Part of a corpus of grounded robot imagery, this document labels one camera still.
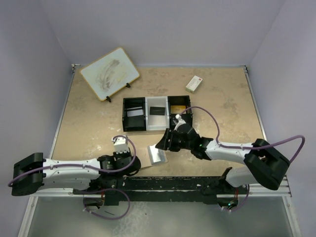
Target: lavender wall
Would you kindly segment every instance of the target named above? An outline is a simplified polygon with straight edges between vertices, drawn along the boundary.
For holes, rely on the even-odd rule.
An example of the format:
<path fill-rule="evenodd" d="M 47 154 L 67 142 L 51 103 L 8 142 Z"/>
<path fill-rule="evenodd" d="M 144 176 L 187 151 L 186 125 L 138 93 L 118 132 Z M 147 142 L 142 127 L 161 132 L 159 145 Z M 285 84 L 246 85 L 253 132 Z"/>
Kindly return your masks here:
<path fill-rule="evenodd" d="M 137 65 L 250 63 L 284 0 L 42 0 L 70 60 L 122 46 Z"/>
<path fill-rule="evenodd" d="M 12 197 L 6 185 L 14 163 L 33 152 L 48 154 L 71 65 L 38 0 L 0 5 L 0 230 L 13 237 L 28 197 Z"/>
<path fill-rule="evenodd" d="M 287 0 L 250 64 L 250 80 L 269 141 L 304 134 L 288 177 L 304 236 L 315 236 L 316 1 Z M 290 157 L 298 143 L 280 147 Z"/>

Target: wire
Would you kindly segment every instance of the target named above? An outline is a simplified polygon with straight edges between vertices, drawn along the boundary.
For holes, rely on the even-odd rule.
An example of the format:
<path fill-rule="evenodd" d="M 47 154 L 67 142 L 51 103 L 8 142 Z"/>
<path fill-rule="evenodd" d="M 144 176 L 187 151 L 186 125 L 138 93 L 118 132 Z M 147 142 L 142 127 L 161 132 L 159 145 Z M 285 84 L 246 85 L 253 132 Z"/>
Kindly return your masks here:
<path fill-rule="evenodd" d="M 234 197 L 233 200 L 238 199 L 238 194 L 239 194 L 239 190 L 238 190 L 238 188 L 236 188 L 236 190 L 235 190 L 235 197 Z"/>
<path fill-rule="evenodd" d="M 247 194 L 246 194 L 245 198 L 243 199 L 243 201 L 241 202 L 241 204 L 239 204 L 237 207 L 235 207 L 235 208 L 232 209 L 231 211 L 237 211 L 238 209 L 240 209 L 242 206 L 245 205 L 245 203 L 246 203 L 246 201 L 247 201 L 247 199 L 248 199 L 248 197 L 249 197 L 249 193 L 250 193 L 250 186 L 249 186 L 249 184 L 246 185 L 246 187 L 247 187 Z"/>
<path fill-rule="evenodd" d="M 101 200 L 102 200 L 102 202 L 105 201 L 103 195 L 104 195 L 104 192 L 101 192 Z"/>
<path fill-rule="evenodd" d="M 127 165 L 127 166 L 124 166 L 123 168 L 121 169 L 115 169 L 115 170 L 106 170 L 106 169 L 100 169 L 100 168 L 97 168 L 97 167 L 94 167 L 92 165 L 85 165 L 85 164 L 55 164 L 53 166 L 44 166 L 44 167 L 40 167 L 40 168 L 36 168 L 36 169 L 32 169 L 30 171 L 27 171 L 23 174 L 20 174 L 18 176 L 16 176 L 14 179 L 12 179 L 9 183 L 8 183 L 8 186 L 9 187 L 12 187 L 13 183 L 29 174 L 33 174 L 33 173 L 36 173 L 36 172 L 39 172 L 39 171 L 42 171 L 42 170 L 46 170 L 46 169 L 53 169 L 53 168 L 58 168 L 58 167 L 81 167 L 81 168 L 90 168 L 90 169 L 94 169 L 94 170 L 97 170 L 97 171 L 100 171 L 100 172 L 105 172 L 105 173 L 116 173 L 116 172 L 121 172 L 127 168 L 129 168 L 135 161 L 136 159 L 136 147 L 134 145 L 134 143 L 129 139 L 127 138 L 127 136 L 123 136 L 123 135 L 117 135 L 115 137 L 113 137 L 113 139 L 116 139 L 118 137 L 122 137 L 122 138 L 125 138 L 133 147 L 133 150 L 134 150 L 134 155 L 133 155 L 133 159 L 132 161 Z"/>
<path fill-rule="evenodd" d="M 127 195 L 123 190 L 114 189 L 114 188 L 112 189 L 112 188 L 111 188 L 111 189 L 102 189 L 102 190 L 98 190 L 98 191 L 94 191 L 94 192 L 82 191 L 82 193 L 84 193 L 84 194 L 97 194 L 97 193 L 106 192 L 106 191 L 117 191 L 117 192 L 120 192 L 121 194 L 123 194 L 123 195 L 126 197 L 127 203 L 128 203 L 127 210 L 126 210 L 121 216 L 118 216 L 118 217 L 106 217 L 106 216 L 99 215 L 99 214 L 97 214 L 97 213 L 91 211 L 91 210 L 84 204 L 84 202 L 82 202 L 83 207 L 84 207 L 84 210 L 85 210 L 86 212 L 89 212 L 90 214 L 92 214 L 92 215 L 94 215 L 94 216 L 100 217 L 100 218 L 105 219 L 105 220 L 110 220 L 110 221 L 119 220 L 119 219 L 123 218 L 124 216 L 126 216 L 127 213 L 128 213 L 128 211 L 129 211 L 129 209 L 130 209 L 130 199 L 129 199 L 128 195 Z"/>
<path fill-rule="evenodd" d="M 246 185 L 246 189 L 247 189 L 247 193 L 246 193 L 245 198 L 244 198 L 243 201 L 241 202 L 241 204 L 239 204 L 238 206 L 236 206 L 236 207 L 233 208 L 233 209 L 225 209 L 225 208 L 223 208 L 223 207 L 221 207 L 221 206 L 220 206 L 220 208 L 221 208 L 222 210 L 229 211 L 229 212 L 237 211 L 238 209 L 240 209 L 242 206 L 245 205 L 245 203 L 246 203 L 246 201 L 247 201 L 247 199 L 248 199 L 248 197 L 249 197 L 249 193 L 250 193 L 250 186 L 249 186 L 249 184 Z"/>
<path fill-rule="evenodd" d="M 87 200 L 87 199 L 93 200 L 93 201 L 95 201 L 97 204 L 99 204 L 99 205 L 101 205 L 101 206 L 104 204 L 104 200 L 99 201 L 98 199 L 96 199 L 96 198 L 91 198 L 91 197 L 84 198 L 84 199 L 83 199 L 83 201 L 84 201 L 84 200 Z M 108 211 L 104 211 L 104 212 L 106 212 L 106 213 L 108 213 L 108 214 L 110 214 L 110 215 L 113 215 L 113 216 L 114 216 L 114 214 L 113 214 L 113 213 L 110 213 L 110 212 L 108 212 Z"/>
<path fill-rule="evenodd" d="M 279 142 L 276 142 L 276 143 L 272 143 L 272 144 L 269 144 L 269 145 L 266 145 L 266 146 L 261 146 L 261 147 L 240 147 L 240 146 L 226 146 L 226 145 L 223 145 L 219 142 L 218 138 L 219 138 L 219 135 L 220 135 L 220 129 L 219 129 L 219 125 L 218 125 L 218 122 L 217 120 L 215 119 L 215 117 L 206 109 L 200 107 L 200 106 L 191 106 L 191 107 L 188 107 L 186 108 L 184 111 L 181 112 L 180 115 L 182 115 L 185 111 L 189 110 L 189 109 L 192 109 L 192 108 L 197 108 L 197 109 L 200 109 L 200 110 L 203 110 L 205 111 L 206 113 L 208 113 L 208 115 L 210 115 L 212 117 L 212 119 L 214 120 L 215 122 L 215 125 L 216 125 L 216 128 L 217 128 L 217 136 L 215 138 L 215 141 L 216 143 L 220 146 L 220 147 L 223 147 L 223 148 L 229 148 L 229 149 L 242 149 L 242 150 L 263 150 L 263 149 L 267 149 L 267 148 L 272 148 L 272 147 L 275 147 L 275 146 L 278 146 L 278 145 L 282 145 L 284 143 L 287 143 L 287 142 L 290 142 L 290 141 L 293 141 L 295 139 L 298 139 L 298 138 L 301 138 L 302 139 L 302 142 L 299 146 L 299 148 L 297 149 L 297 151 L 295 152 L 295 154 L 293 155 L 293 157 L 290 159 L 290 162 L 292 163 L 295 158 L 298 156 L 299 152 L 301 151 L 301 149 L 303 148 L 304 144 L 305 144 L 305 137 L 303 135 L 296 135 L 296 136 L 293 136 L 293 137 L 290 137 L 290 138 L 287 138 L 285 140 L 282 140 L 282 141 L 279 141 Z"/>

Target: marble-pattern surface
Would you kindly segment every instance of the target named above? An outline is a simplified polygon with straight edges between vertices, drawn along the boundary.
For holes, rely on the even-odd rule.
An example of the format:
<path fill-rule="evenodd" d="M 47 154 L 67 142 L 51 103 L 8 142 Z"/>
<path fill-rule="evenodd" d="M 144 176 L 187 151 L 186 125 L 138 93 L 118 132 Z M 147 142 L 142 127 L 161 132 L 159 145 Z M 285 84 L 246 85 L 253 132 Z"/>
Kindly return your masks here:
<path fill-rule="evenodd" d="M 191 105 L 208 109 L 221 128 L 220 141 L 246 143 L 263 138 L 247 80 L 242 68 L 139 68 L 141 77 L 101 102 L 80 73 L 75 74 L 53 159 L 79 160 L 112 154 L 111 138 L 123 134 L 124 97 L 190 95 Z M 185 91 L 191 78 L 203 82 L 194 94 Z M 204 111 L 193 109 L 194 128 L 201 136 L 215 137 L 216 127 Z M 161 133 L 130 135 L 140 153 L 157 143 Z M 199 160 L 189 151 L 166 152 L 168 163 L 142 169 L 138 176 L 217 176 L 240 164 L 222 160 Z"/>

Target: drawing on whiteboard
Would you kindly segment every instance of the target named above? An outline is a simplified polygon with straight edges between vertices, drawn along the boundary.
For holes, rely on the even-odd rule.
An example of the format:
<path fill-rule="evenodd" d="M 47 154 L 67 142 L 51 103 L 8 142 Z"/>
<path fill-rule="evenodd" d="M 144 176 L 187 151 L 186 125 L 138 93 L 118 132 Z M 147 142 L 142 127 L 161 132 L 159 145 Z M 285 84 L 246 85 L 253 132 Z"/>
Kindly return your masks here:
<path fill-rule="evenodd" d="M 96 82 L 106 92 L 115 84 L 120 84 L 128 76 L 128 67 L 118 59 L 112 59 L 109 64 L 100 68 Z"/>

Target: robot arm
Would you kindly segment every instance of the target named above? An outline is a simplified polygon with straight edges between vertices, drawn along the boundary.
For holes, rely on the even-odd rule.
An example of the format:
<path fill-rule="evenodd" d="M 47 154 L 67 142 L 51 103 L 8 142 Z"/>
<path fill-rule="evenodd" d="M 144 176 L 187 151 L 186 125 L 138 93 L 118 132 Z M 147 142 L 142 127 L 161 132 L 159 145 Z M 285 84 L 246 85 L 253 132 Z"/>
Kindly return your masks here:
<path fill-rule="evenodd" d="M 228 168 L 224 172 L 226 182 L 232 187 L 259 183 L 262 186 L 277 190 L 285 176 L 290 161 L 275 148 L 262 150 L 231 149 L 220 146 L 214 139 L 200 137 L 194 128 L 177 115 L 176 127 L 173 131 L 166 129 L 163 138 L 156 148 L 178 152 L 180 149 L 190 150 L 198 159 L 227 160 L 244 164 L 241 168 Z M 269 145 L 263 139 L 254 143 L 233 144 L 220 143 L 226 146 L 262 147 Z"/>
<path fill-rule="evenodd" d="M 34 153 L 14 165 L 14 179 L 9 184 L 12 195 L 25 196 L 50 188 L 82 191 L 93 186 L 98 189 L 99 184 L 105 180 L 131 176 L 138 172 L 140 160 L 135 157 L 132 162 L 126 139 L 117 138 L 114 148 L 112 156 L 76 161 L 44 159 L 43 153 Z"/>

